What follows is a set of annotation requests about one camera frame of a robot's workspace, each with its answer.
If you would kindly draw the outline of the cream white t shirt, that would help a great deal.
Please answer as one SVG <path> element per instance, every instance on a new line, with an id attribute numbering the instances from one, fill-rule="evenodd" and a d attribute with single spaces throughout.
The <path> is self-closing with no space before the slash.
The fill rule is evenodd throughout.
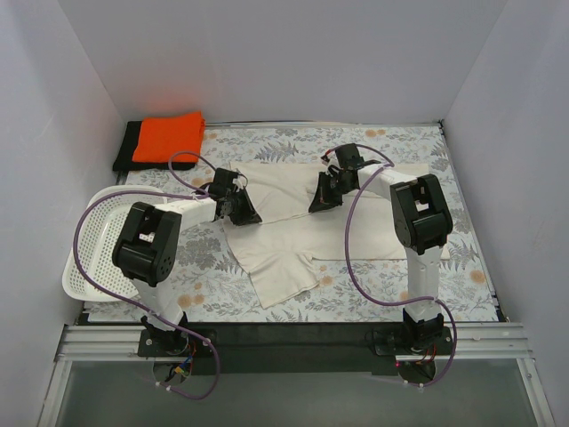
<path id="1" fill-rule="evenodd" d="M 247 177 L 247 191 L 262 222 L 236 226 L 226 220 L 223 229 L 262 308 L 316 287 L 316 260 L 406 260 L 386 199 L 371 192 L 356 199 L 348 193 L 341 206 L 310 213 L 321 165 L 233 166 Z M 413 177 L 429 171 L 425 164 L 395 169 Z"/>

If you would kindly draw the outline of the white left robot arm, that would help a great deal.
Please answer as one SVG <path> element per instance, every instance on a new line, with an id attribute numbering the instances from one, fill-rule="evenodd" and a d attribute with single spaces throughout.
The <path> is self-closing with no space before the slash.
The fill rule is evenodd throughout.
<path id="1" fill-rule="evenodd" d="M 206 189 L 188 199 L 132 205 L 112 253 L 112 262 L 136 287 L 149 309 L 141 319 L 149 338 L 172 356 L 189 344 L 180 328 L 187 318 L 169 279 L 180 233 L 207 222 L 229 219 L 236 226 L 261 222 L 246 191 L 248 179 L 238 171 L 219 168 Z"/>

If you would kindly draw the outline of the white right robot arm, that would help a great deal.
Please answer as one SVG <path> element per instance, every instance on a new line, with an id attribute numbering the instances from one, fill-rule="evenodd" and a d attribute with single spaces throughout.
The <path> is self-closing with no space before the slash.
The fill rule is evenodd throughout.
<path id="1" fill-rule="evenodd" d="M 399 173 L 386 155 L 366 160 L 361 149 L 358 143 L 343 144 L 322 155 L 326 169 L 318 175 L 309 212 L 338 207 L 348 193 L 360 199 L 371 192 L 390 203 L 393 230 L 405 250 L 408 292 L 399 303 L 401 326 L 390 340 L 394 347 L 406 347 L 412 353 L 434 350 L 451 316 L 438 297 L 440 262 L 453 230 L 444 193 L 435 175 Z"/>

